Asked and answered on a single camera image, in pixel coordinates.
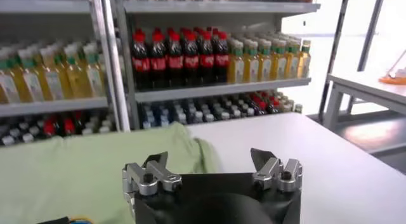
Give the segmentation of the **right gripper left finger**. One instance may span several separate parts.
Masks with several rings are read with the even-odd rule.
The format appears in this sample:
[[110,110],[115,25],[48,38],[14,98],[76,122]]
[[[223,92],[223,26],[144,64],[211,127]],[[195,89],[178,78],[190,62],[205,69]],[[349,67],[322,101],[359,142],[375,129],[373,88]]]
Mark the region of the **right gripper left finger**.
[[183,182],[179,174],[166,168],[168,152],[152,154],[142,165],[127,163],[122,168],[122,192],[129,207],[135,210],[136,196],[151,197],[159,193],[159,188],[174,194]]

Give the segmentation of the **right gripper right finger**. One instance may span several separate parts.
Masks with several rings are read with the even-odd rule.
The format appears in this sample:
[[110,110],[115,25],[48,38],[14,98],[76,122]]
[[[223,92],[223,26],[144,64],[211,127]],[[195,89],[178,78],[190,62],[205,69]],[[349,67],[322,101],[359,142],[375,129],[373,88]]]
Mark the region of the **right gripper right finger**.
[[271,188],[276,188],[280,192],[301,190],[303,167],[299,160],[289,159],[284,164],[270,151],[251,148],[250,153],[256,168],[252,180],[261,187],[261,190]]

